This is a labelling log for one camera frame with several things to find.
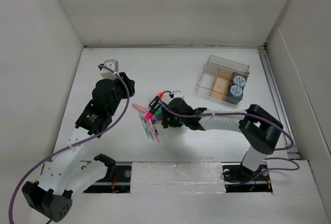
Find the orange highlighter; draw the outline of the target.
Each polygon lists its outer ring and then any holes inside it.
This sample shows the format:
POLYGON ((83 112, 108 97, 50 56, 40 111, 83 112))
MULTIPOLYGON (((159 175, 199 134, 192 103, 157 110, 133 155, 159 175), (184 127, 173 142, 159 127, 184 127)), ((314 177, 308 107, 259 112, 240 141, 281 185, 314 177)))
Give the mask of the orange highlighter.
POLYGON ((150 108, 153 108, 160 100, 160 98, 162 98, 162 92, 159 92, 152 100, 149 101, 148 106, 150 108))

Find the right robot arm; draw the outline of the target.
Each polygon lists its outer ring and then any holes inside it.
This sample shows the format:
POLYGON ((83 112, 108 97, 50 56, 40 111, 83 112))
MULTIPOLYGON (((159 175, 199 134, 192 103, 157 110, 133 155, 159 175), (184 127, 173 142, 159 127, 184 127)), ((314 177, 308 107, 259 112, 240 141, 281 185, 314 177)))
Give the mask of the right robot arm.
POLYGON ((283 125, 257 104, 238 112, 220 112, 208 108, 189 106, 182 98, 174 98, 162 104, 162 126, 188 127, 191 130, 226 130, 241 133, 250 147, 244 155, 234 176, 239 181, 257 175, 260 164, 271 155, 278 143, 283 125))

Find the blue glue jar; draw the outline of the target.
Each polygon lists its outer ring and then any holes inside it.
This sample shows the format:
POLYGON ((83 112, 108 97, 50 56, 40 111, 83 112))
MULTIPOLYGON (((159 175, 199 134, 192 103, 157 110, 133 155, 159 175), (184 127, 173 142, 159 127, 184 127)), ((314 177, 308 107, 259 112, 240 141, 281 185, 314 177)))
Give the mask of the blue glue jar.
POLYGON ((246 85, 247 78, 245 75, 234 72, 232 75, 231 82, 233 85, 244 87, 246 85))
POLYGON ((238 85, 230 86, 227 95, 227 102, 238 104, 243 98, 243 89, 238 85))

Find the pink highlighter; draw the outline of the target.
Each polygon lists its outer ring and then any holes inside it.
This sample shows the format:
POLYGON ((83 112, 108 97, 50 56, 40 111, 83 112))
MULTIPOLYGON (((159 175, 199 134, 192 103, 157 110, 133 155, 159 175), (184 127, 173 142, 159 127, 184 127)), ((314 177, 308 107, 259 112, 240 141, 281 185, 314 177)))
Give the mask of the pink highlighter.
POLYGON ((150 119, 154 113, 160 108, 160 104, 155 105, 154 107, 152 107, 146 114, 145 114, 145 118, 148 120, 150 119))

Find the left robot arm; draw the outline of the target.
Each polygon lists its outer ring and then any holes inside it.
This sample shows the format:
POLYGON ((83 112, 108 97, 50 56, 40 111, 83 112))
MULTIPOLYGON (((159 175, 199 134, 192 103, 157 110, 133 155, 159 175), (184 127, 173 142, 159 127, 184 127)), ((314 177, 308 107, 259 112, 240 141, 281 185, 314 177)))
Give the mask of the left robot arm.
POLYGON ((115 176, 115 160, 97 155, 83 170, 76 172, 80 161, 100 136, 115 125, 112 117, 119 103, 134 95, 134 80, 124 72, 108 73, 96 83, 92 99, 75 123, 64 151, 35 182, 27 181, 22 193, 28 205, 53 222, 69 213, 74 199, 100 179, 115 176))

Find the green highlighter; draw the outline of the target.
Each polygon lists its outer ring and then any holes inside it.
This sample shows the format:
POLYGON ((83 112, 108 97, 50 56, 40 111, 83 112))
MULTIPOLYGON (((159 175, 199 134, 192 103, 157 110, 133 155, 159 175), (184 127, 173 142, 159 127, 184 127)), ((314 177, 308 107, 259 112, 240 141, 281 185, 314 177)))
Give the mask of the green highlighter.
POLYGON ((159 108, 158 110, 156 110, 155 112, 154 112, 154 115, 155 116, 159 116, 159 115, 161 115, 162 114, 162 109, 161 108, 159 108))

